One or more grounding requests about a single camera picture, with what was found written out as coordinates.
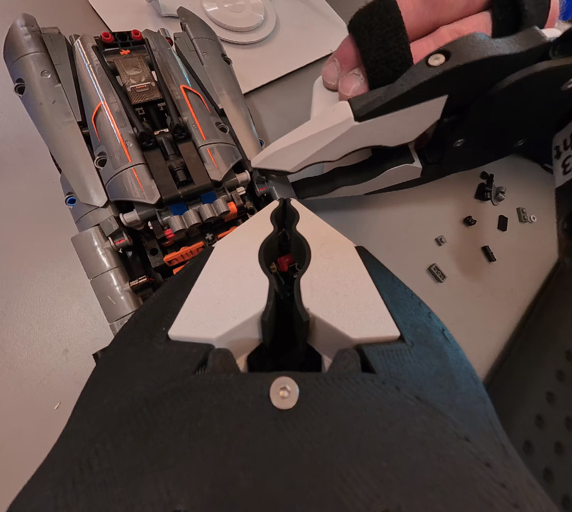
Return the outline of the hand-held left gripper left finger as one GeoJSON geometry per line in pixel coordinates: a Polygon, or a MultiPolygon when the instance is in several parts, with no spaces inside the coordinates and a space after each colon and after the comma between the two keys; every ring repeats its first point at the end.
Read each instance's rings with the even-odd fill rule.
{"type": "Polygon", "coordinates": [[[278,204],[272,202],[215,244],[168,332],[170,339],[227,348],[245,370],[247,355],[262,339],[269,281],[259,250],[274,230],[270,217],[278,204]]]}

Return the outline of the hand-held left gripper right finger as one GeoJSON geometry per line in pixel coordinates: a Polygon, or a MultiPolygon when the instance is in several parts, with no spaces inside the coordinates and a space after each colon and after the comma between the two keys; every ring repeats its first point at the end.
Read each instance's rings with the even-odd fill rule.
{"type": "Polygon", "coordinates": [[[326,359],[357,344],[399,339],[390,312],[355,245],[296,200],[296,230],[307,241],[310,264],[300,291],[310,315],[309,343],[326,359]]]}

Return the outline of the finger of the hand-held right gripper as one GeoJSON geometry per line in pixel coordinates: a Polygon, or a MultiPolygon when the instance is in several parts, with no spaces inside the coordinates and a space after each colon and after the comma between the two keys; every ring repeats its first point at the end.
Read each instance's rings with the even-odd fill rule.
{"type": "Polygon", "coordinates": [[[370,147],[397,147],[417,139],[442,113],[447,96],[357,122],[349,102],[339,102],[255,156],[253,168],[296,173],[370,147]]]}
{"type": "Polygon", "coordinates": [[[411,147],[375,148],[349,155],[350,165],[292,183],[298,199],[356,196],[420,178],[422,166],[411,147]]]}

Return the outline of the grey lego car model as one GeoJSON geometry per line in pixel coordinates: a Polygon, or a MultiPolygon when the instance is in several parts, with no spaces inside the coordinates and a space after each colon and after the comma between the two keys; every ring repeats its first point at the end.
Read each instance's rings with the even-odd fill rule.
{"type": "Polygon", "coordinates": [[[30,14],[10,26],[15,93],[60,171],[72,241],[113,334],[169,278],[290,181],[262,151],[215,32],[177,10],[181,31],[65,37],[30,14]]]}

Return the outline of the scattered small lego pieces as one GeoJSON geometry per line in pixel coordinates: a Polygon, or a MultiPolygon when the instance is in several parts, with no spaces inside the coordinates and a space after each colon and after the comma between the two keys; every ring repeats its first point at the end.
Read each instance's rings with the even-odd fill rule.
{"type": "MultiPolygon", "coordinates": [[[[482,171],[480,178],[481,182],[477,185],[474,195],[476,200],[481,202],[491,202],[494,206],[497,206],[506,199],[506,188],[504,186],[497,186],[495,184],[495,176],[493,173],[482,171]]],[[[516,211],[519,223],[529,224],[535,223],[537,221],[537,217],[530,214],[525,207],[517,207],[516,211]]],[[[508,216],[502,214],[498,215],[498,231],[506,232],[508,229],[508,224],[508,216]]],[[[494,263],[497,261],[494,252],[489,245],[482,246],[481,251],[487,262],[494,263]]],[[[444,271],[436,263],[428,266],[427,271],[439,283],[443,283],[447,279],[444,271]]]]}

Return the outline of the white metal desk stand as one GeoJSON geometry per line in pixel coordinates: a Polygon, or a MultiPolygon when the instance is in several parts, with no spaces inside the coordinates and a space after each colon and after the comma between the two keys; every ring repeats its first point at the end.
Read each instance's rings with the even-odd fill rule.
{"type": "Polygon", "coordinates": [[[329,55],[347,35],[325,0],[89,0],[112,31],[181,31],[184,7],[224,42],[243,93],[329,55]]]}

